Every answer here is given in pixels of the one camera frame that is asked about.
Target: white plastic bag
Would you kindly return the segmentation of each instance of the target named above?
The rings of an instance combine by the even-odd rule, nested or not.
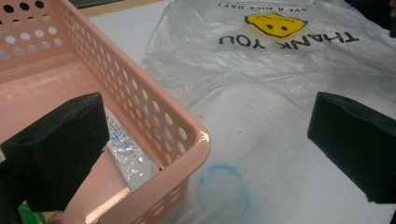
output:
[[[176,0],[143,66],[212,139],[163,223],[389,223],[306,137],[318,91],[396,119],[396,40],[344,1]]]

